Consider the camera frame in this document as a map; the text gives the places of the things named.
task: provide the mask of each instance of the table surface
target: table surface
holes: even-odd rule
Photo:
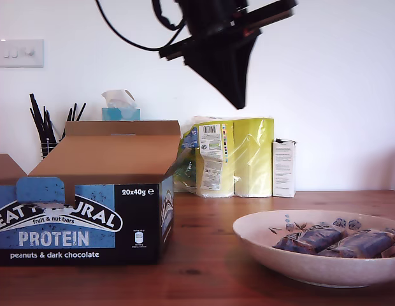
[[[395,305],[395,282],[330,289],[256,263],[232,224],[264,210],[317,209],[395,219],[395,191],[303,192],[295,198],[175,196],[172,241],[159,265],[0,268],[2,305]]]

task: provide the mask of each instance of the eat natural logo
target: eat natural logo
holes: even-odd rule
[[[76,195],[73,208],[37,208],[17,201],[0,208],[0,232],[46,223],[70,224],[97,230],[118,232],[122,218],[108,207]]]

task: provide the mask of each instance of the wall switch plate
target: wall switch plate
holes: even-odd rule
[[[0,68],[43,67],[43,40],[0,40]]]

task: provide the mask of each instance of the box flap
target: box flap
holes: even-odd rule
[[[30,176],[164,175],[179,136],[66,136]]]
[[[29,176],[60,178],[74,205],[78,184],[159,183],[179,139],[177,121],[67,122],[66,137]]]
[[[7,154],[0,154],[0,185],[15,185],[21,177],[26,177],[26,173]]]
[[[66,136],[177,136],[178,121],[69,121]]]

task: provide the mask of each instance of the cardboard box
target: cardboard box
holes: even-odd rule
[[[155,263],[173,229],[177,121],[67,122],[0,193],[0,265]]]
[[[295,196],[295,144],[292,140],[273,142],[273,196]]]
[[[21,177],[26,177],[25,171],[12,157],[0,154],[0,186],[14,186]]]

